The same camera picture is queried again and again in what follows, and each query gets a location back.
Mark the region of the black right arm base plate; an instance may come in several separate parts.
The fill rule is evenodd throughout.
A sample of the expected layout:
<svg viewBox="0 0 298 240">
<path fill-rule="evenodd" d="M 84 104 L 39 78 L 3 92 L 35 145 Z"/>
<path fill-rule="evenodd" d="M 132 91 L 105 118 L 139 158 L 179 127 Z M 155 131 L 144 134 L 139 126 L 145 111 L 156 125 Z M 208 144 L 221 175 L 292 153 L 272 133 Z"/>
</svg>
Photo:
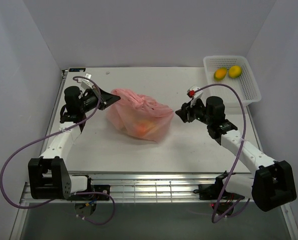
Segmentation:
<svg viewBox="0 0 298 240">
<path fill-rule="evenodd" d="M 228 172 L 225 171 L 223 174 L 217 176 L 215 178 L 215 182 L 212 184 L 199 184 L 198 189 L 195 189 L 193 191 L 194 194 L 199 194 L 200 200 L 217 200 L 218 196 L 220 194 L 220 191 L 222 190 L 223 183 L 222 180 L 226 179 L 228 177 Z M 243 198 L 243 196 L 224 191 L 221 199 L 226 200 L 227 202 L 229 200 L 237 200 L 239 198 Z"/>
</svg>

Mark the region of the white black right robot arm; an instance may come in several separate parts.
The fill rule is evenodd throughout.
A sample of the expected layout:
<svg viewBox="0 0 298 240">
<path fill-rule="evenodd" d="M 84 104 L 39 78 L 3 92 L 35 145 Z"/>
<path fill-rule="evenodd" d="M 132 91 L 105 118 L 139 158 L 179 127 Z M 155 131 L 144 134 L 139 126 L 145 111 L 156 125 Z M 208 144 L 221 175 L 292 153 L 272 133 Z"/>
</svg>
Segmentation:
<svg viewBox="0 0 298 240">
<path fill-rule="evenodd" d="M 209 136 L 234 154 L 253 175 L 253 179 L 239 179 L 232 171 L 224 172 L 204 191 L 208 197 L 225 199 L 237 194 L 254 200 L 264 212 L 295 200 L 291 165 L 284 160 L 274 160 L 243 139 L 238 128 L 226 119 L 220 97 L 211 96 L 203 102 L 194 91 L 190 94 L 191 100 L 176 111 L 145 95 L 116 94 L 110 95 L 99 109 L 108 110 L 107 119 L 116 129 L 131 137 L 154 142 L 165 137 L 174 115 L 184 123 L 197 120 L 206 124 Z"/>
</svg>

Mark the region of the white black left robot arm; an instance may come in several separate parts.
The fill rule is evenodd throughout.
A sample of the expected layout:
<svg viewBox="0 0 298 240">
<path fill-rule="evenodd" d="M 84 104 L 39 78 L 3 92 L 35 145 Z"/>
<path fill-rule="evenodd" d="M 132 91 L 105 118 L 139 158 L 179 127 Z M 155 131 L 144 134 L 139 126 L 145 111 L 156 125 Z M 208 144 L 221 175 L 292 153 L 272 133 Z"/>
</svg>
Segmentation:
<svg viewBox="0 0 298 240">
<path fill-rule="evenodd" d="M 31 195 L 34 199 L 66 200 L 76 192 L 84 200 L 94 196 L 95 188 L 88 183 L 88 177 L 70 175 L 66 160 L 85 127 L 87 112 L 105 110 L 120 99 L 117 95 L 90 86 L 85 91 L 77 86 L 64 90 L 65 105 L 60 111 L 59 133 L 47 149 L 28 164 Z"/>
</svg>

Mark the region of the pink plastic bag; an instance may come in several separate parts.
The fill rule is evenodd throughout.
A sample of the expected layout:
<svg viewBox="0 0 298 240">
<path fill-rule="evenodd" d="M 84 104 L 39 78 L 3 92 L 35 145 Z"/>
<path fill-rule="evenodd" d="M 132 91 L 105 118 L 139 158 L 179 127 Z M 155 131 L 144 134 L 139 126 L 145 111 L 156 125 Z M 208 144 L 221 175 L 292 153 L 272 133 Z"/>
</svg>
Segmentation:
<svg viewBox="0 0 298 240">
<path fill-rule="evenodd" d="M 117 130 L 156 143 L 165 138 L 174 117 L 174 111 L 169 106 L 126 88 L 116 88 L 111 94 L 120 97 L 107 112 L 108 121 Z"/>
</svg>

